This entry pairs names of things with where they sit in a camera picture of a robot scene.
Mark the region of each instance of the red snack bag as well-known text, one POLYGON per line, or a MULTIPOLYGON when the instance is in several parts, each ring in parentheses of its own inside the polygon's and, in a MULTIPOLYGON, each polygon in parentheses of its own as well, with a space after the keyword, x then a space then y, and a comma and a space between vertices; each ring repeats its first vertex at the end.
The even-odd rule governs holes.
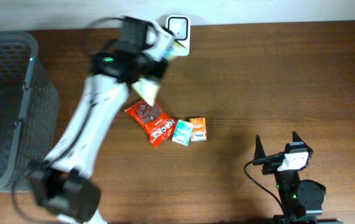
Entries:
POLYGON ((176 120, 166 115, 157 103, 148 105, 144 100, 125 110, 150 135, 150 143, 157 147, 173 134, 176 120))

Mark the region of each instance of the white wall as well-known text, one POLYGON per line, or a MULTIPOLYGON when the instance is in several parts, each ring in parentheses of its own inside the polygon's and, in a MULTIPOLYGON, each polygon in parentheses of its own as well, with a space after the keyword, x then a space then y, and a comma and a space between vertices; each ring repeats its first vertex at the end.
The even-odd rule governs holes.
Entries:
POLYGON ((355 0, 0 0, 0 30, 76 29, 100 17, 166 14, 190 16, 193 25, 355 20, 355 0))

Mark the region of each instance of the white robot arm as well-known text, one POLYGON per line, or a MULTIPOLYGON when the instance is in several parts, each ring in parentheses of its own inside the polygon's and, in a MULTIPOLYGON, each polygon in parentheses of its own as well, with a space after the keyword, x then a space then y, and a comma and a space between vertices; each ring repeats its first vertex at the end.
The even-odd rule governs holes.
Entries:
POLYGON ((62 222, 106 223, 97 210, 100 189, 89 181, 97 152, 129 97, 130 85, 139 80, 139 71, 145 67, 144 78, 161 79, 173 50, 174 34, 166 28, 131 17, 120 20, 114 51, 92 57, 92 75, 85 80, 81 101, 60 141, 44 162, 32 161, 28 167, 37 204, 62 222), (152 34, 155 41, 148 43, 152 34))

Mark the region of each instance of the gray bin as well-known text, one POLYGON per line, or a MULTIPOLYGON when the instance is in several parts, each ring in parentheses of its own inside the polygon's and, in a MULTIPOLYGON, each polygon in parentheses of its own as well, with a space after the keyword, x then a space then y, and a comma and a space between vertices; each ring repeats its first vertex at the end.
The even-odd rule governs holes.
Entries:
MULTIPOLYGON (((54 143, 59 100, 37 56, 33 36, 0 32, 0 190, 54 143)), ((27 180, 17 186, 28 188, 27 180)))

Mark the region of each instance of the orange snack packet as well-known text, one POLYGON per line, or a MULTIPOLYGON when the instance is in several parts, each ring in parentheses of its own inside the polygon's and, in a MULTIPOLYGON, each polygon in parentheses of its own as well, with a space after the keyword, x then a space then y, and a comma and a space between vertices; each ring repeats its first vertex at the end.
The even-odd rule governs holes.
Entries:
POLYGON ((176 120, 165 114, 157 103, 150 106, 144 100, 125 110, 150 135, 150 143, 157 147, 173 134, 176 120))
POLYGON ((205 126, 205 118, 190 118, 190 123, 194 124, 192 131, 192 141, 206 141, 207 129, 205 126))

